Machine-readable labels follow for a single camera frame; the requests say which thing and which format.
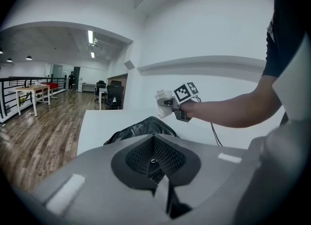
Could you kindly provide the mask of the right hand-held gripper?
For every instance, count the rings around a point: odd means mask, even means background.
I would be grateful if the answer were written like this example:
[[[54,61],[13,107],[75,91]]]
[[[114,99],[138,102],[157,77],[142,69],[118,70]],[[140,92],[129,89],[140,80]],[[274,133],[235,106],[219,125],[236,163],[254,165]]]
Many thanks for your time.
[[[196,99],[200,101],[198,96],[199,91],[193,82],[184,83],[173,91],[171,98],[159,99],[157,104],[163,107],[172,107],[173,113],[176,119],[179,121],[189,122],[189,118],[185,111],[180,109],[181,104],[185,103],[190,99]]]

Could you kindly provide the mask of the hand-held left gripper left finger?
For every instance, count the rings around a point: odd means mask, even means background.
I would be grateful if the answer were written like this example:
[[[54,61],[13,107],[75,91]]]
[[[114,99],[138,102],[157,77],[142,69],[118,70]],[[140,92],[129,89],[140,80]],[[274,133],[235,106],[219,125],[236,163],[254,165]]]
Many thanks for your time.
[[[150,191],[132,189],[113,173],[111,160],[146,135],[88,150],[47,177],[32,193],[39,219],[155,219]]]

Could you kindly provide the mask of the person's right hand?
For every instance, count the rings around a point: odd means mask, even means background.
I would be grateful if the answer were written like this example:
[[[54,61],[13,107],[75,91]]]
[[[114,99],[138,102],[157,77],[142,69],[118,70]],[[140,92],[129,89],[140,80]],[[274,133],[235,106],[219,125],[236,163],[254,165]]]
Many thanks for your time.
[[[180,109],[186,113],[188,118],[202,119],[202,102],[188,100],[181,104]]]

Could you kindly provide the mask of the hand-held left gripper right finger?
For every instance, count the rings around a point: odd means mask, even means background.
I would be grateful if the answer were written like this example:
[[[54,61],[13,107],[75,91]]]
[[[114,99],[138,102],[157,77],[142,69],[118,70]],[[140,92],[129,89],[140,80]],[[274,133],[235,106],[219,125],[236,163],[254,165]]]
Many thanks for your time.
[[[244,149],[155,135],[155,159],[164,172],[155,200],[164,210],[194,209],[214,194],[233,174]]]

